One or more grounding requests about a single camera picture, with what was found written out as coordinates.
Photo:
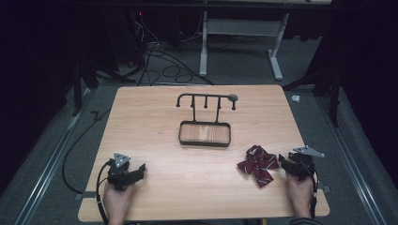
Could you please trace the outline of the metal floor rail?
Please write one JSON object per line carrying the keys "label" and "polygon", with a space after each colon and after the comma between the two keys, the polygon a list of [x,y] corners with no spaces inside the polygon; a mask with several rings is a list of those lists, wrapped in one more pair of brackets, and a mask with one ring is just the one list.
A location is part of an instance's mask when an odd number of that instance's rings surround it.
{"label": "metal floor rail", "polygon": [[355,190],[359,195],[359,198],[365,208],[368,218],[371,220],[373,225],[388,225],[381,208],[375,201],[375,195],[365,181],[356,160],[351,155],[350,150],[344,141],[342,132],[333,124],[332,120],[329,118],[329,108],[327,102],[322,97],[317,97],[315,101],[325,119],[327,120],[334,139],[338,143],[338,149],[341,152],[344,166],[346,167],[347,173],[354,185]]}
{"label": "metal floor rail", "polygon": [[40,204],[48,186],[54,177],[57,168],[61,164],[62,158],[66,155],[66,145],[73,130],[76,128],[76,125],[80,120],[82,111],[90,101],[94,92],[95,90],[92,88],[86,88],[84,90],[82,107],[69,119],[68,125],[57,142],[50,159],[47,161],[45,168],[40,174],[38,181],[31,191],[28,200],[24,204],[21,213],[14,222],[14,225],[29,225],[38,208],[38,205]]}

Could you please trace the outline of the black metal stand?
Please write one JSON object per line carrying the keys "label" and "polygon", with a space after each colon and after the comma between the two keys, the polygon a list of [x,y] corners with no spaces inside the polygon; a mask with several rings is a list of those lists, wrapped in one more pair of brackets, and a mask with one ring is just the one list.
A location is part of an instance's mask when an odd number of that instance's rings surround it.
{"label": "black metal stand", "polygon": [[73,116],[76,116],[83,110],[83,92],[82,83],[89,89],[97,89],[99,87],[99,81],[97,80],[97,72],[100,71],[105,75],[108,75],[112,79],[115,79],[122,83],[135,83],[135,80],[124,77],[110,69],[100,66],[95,62],[88,59],[78,59],[73,66],[72,71],[72,84],[73,84],[73,100],[74,100],[74,112]]}
{"label": "black metal stand", "polygon": [[305,75],[304,77],[284,85],[284,91],[290,91],[301,85],[313,84],[313,94],[315,97],[329,96],[329,118],[335,127],[338,127],[337,110],[339,105],[340,93],[340,74],[331,67],[321,68],[320,70]]}

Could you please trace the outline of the person's left hand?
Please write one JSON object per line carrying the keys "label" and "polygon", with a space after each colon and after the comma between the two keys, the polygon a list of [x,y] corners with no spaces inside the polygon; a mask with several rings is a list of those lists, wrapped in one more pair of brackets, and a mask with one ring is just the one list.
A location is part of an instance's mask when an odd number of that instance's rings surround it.
{"label": "person's left hand", "polygon": [[129,185],[124,191],[118,191],[114,185],[105,184],[103,204],[108,216],[108,225],[124,225],[130,210],[134,185]]}

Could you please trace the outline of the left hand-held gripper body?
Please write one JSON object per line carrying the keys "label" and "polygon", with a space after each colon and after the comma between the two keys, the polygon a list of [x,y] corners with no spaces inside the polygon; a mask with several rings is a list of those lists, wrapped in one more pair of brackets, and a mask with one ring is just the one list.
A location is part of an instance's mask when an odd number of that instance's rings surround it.
{"label": "left hand-held gripper body", "polygon": [[131,185],[128,181],[130,157],[114,153],[111,160],[111,168],[108,171],[108,183],[113,185],[118,191],[125,191]]}

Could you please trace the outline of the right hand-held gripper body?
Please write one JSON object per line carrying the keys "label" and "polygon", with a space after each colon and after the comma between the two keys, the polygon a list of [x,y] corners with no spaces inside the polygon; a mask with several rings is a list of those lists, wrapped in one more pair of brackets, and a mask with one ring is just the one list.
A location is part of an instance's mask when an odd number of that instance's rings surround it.
{"label": "right hand-held gripper body", "polygon": [[288,154],[288,160],[291,165],[292,175],[296,176],[299,181],[306,177],[313,177],[315,173],[314,157],[323,158],[324,153],[318,152],[309,145],[296,147],[293,153]]}

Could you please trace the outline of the black hook rack with tray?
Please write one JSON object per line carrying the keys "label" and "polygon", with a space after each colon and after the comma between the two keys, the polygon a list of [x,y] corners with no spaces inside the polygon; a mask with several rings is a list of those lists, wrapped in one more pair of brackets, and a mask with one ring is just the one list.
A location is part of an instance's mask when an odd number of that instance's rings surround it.
{"label": "black hook rack with tray", "polygon": [[[189,97],[191,99],[190,107],[192,109],[192,119],[184,120],[180,123],[178,140],[181,145],[191,146],[210,146],[210,147],[228,147],[232,141],[231,125],[220,121],[220,110],[222,108],[222,100],[225,98],[231,102],[231,110],[234,111],[238,96],[217,95],[217,94],[201,94],[201,93],[183,93],[176,98],[176,106],[181,106],[181,99]],[[216,115],[214,121],[199,121],[196,119],[196,99],[203,98],[205,109],[208,108],[208,100],[216,98]]]}

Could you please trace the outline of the red striped bow tie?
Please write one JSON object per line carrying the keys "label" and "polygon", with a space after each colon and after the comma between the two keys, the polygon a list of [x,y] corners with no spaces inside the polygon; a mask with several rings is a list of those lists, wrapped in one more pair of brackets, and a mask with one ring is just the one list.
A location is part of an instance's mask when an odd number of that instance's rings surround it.
{"label": "red striped bow tie", "polygon": [[257,186],[263,188],[274,180],[269,170],[278,169],[279,163],[274,154],[268,153],[260,145],[254,145],[246,151],[245,159],[239,162],[237,167],[252,175]]}

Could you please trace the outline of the white metal desk frame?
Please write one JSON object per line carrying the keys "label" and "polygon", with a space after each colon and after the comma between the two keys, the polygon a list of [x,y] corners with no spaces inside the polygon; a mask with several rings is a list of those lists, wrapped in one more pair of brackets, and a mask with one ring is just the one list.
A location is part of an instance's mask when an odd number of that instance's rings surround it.
{"label": "white metal desk frame", "polygon": [[281,81],[283,74],[277,59],[283,34],[289,19],[289,13],[284,13],[279,21],[248,21],[238,19],[210,19],[207,12],[202,13],[202,48],[200,53],[199,74],[207,75],[207,36],[208,35],[232,35],[232,36],[257,36],[274,37],[272,49],[268,49],[274,79]]}

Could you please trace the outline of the person's right hand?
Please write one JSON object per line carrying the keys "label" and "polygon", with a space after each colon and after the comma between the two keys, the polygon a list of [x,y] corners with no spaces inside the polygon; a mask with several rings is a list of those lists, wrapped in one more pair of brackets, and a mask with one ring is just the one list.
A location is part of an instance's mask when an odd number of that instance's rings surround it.
{"label": "person's right hand", "polygon": [[299,180],[287,173],[287,193],[292,209],[297,218],[311,218],[311,202],[313,196],[313,182],[310,177]]}

